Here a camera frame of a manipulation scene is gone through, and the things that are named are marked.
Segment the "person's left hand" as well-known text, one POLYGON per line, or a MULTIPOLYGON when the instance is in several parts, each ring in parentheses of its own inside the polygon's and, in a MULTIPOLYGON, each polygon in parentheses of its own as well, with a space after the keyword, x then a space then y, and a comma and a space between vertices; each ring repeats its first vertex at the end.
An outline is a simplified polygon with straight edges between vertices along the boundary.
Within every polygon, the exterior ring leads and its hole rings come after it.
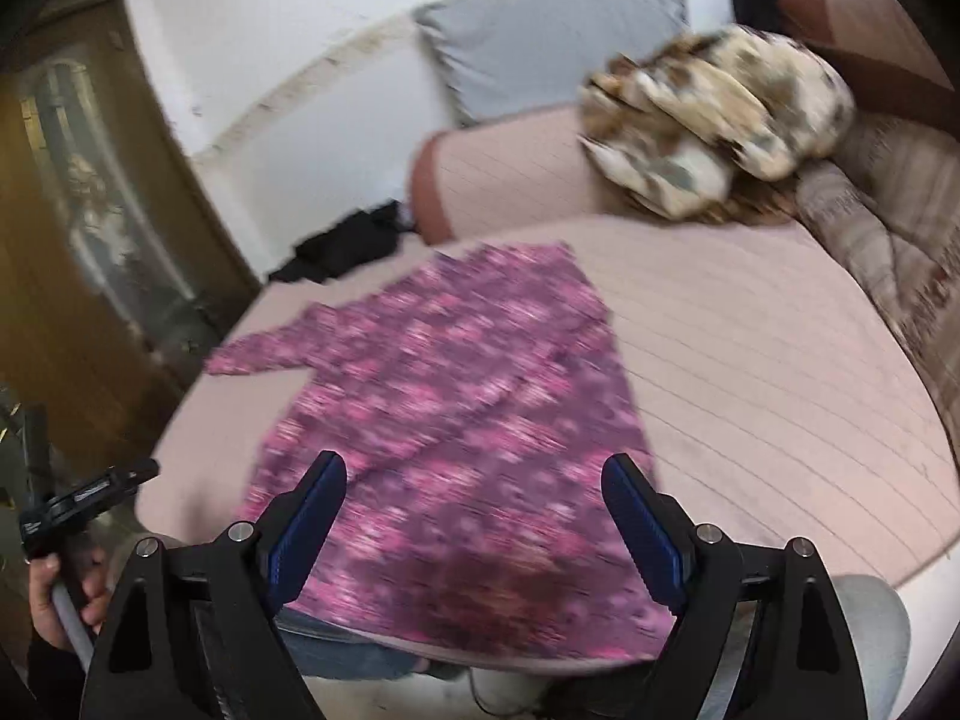
MULTIPOLYGON (((112 595, 107 582, 106 553, 94 546, 86 553, 77 554, 75 559, 75 567, 80 571, 78 577, 83 597, 76 616, 85 626, 98 632, 103 627, 112 595)), ((60 577, 61 573, 62 566, 57 554, 38 557, 29 563, 29 612, 32 627, 44 642, 64 652, 71 652, 70 635, 60 614, 70 601, 70 595, 64 579, 60 577)))

